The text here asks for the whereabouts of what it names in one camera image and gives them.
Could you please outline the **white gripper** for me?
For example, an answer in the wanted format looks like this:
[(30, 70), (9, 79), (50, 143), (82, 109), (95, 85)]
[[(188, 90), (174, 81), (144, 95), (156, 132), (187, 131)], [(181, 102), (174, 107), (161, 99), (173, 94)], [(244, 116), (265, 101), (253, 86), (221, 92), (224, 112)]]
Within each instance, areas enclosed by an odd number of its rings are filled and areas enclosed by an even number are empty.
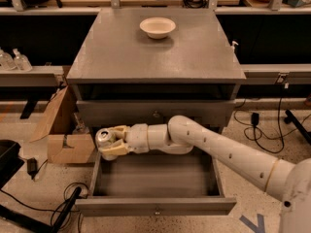
[(121, 156), (127, 155), (130, 151), (135, 153), (149, 151), (147, 124), (135, 124), (130, 127), (127, 125), (118, 125), (109, 127), (108, 130), (116, 139), (120, 140), (105, 143), (100, 147), (99, 151), (102, 155)]

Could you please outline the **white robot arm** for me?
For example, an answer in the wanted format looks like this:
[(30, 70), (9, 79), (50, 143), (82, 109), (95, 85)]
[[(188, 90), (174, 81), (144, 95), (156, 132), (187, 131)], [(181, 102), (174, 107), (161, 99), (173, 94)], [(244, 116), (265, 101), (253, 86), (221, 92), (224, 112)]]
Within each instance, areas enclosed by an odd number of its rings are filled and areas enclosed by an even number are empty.
[(311, 233), (310, 158), (293, 164), (213, 132), (186, 116), (173, 116), (166, 124), (102, 128), (95, 143), (106, 160), (131, 152), (186, 154), (199, 148), (282, 202), (279, 233)]

